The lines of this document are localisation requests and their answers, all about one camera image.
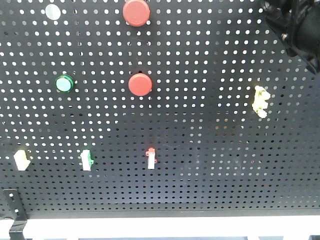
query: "red button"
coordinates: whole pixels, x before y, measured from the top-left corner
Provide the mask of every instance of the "red button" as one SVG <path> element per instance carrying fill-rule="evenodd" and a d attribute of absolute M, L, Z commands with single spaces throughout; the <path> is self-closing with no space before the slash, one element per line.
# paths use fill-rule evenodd
<path fill-rule="evenodd" d="M 152 81 L 143 73 L 135 74 L 129 80 L 129 89 L 136 96 L 145 96 L 152 89 Z"/>
<path fill-rule="evenodd" d="M 123 6 L 124 19 L 134 27 L 141 27 L 150 17 L 148 3 L 144 0 L 128 0 Z"/>

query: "green push button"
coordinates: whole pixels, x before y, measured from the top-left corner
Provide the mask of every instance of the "green push button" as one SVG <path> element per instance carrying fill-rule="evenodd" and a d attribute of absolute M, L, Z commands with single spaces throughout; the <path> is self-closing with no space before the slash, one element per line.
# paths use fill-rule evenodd
<path fill-rule="evenodd" d="M 60 92 L 68 93 L 74 88 L 74 80 L 71 76 L 63 74 L 55 80 L 55 86 Z"/>

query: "perforated metal panel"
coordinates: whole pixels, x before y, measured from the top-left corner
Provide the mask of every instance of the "perforated metal panel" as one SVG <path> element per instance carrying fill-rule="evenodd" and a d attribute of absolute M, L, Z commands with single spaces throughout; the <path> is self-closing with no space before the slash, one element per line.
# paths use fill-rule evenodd
<path fill-rule="evenodd" d="M 123 0 L 0 1 L 1 188 L 18 188 L 30 218 L 319 214 L 319 77 L 286 55 L 259 1 L 148 4 L 136 28 Z M 128 88 L 139 71 L 145 97 Z M 265 119 L 256 85 L 272 95 Z"/>

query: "black clamp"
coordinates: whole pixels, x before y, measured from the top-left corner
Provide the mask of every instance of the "black clamp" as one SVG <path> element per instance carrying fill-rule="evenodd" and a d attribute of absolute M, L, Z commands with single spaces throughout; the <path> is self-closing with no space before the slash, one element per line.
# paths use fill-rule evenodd
<path fill-rule="evenodd" d="M 13 215 L 14 223 L 10 228 L 9 235 L 11 240 L 26 240 L 23 234 L 27 224 L 27 214 L 21 202 L 17 189 L 5 189 L 3 194 L 7 200 Z"/>
<path fill-rule="evenodd" d="M 289 57 L 299 56 L 313 74 L 320 73 L 320 2 L 263 0 L 268 26 L 281 40 Z"/>

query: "metal frame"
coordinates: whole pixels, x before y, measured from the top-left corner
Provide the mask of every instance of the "metal frame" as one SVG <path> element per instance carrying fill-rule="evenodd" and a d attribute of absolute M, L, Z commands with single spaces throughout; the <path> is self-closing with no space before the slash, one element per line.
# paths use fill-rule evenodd
<path fill-rule="evenodd" d="M 10 207 L 14 223 L 10 228 L 9 235 L 11 240 L 25 240 L 23 231 L 27 224 L 27 214 L 21 202 L 17 189 L 5 189 L 3 194 Z"/>
<path fill-rule="evenodd" d="M 319 221 L 320 216 L 29 219 L 24 236 L 70 240 L 284 236 L 283 240 L 308 240 L 310 235 L 320 235 Z M 0 238 L 6 235 L 0 232 Z"/>
<path fill-rule="evenodd" d="M 151 0 L 139 29 L 123 0 L 22 2 L 0 1 L 0 181 L 30 219 L 320 214 L 320 81 L 286 55 L 260 1 Z M 139 71 L 147 97 L 128 89 Z M 55 87 L 64 72 L 69 93 Z M 272 94 L 264 120 L 256 85 Z"/>

